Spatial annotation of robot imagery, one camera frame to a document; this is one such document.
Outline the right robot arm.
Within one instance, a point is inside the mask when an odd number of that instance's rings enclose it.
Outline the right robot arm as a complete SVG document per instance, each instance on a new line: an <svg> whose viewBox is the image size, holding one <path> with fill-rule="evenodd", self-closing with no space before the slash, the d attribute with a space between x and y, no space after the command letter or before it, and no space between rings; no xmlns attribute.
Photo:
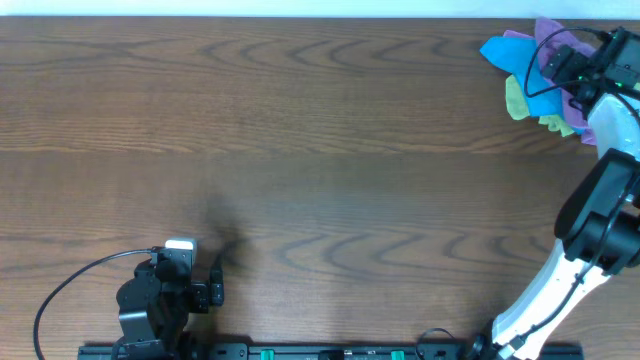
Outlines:
<svg viewBox="0 0 640 360"><path fill-rule="evenodd" d="M478 338L473 359L537 359L547 338L593 289L639 264L639 38L618 33L591 55L563 45L542 68L592 130L599 160L561 208L548 260Z"/></svg>

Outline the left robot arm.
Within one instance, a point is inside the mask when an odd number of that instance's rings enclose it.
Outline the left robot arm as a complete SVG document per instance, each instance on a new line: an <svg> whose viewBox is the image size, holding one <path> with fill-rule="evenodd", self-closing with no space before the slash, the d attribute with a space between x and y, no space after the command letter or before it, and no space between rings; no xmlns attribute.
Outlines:
<svg viewBox="0 0 640 360"><path fill-rule="evenodd" d="M222 260L216 258L206 281L192 279L189 251L162 250L134 270L118 290L123 336L112 359L206 359L209 348L184 330L189 316L224 304Z"/></svg>

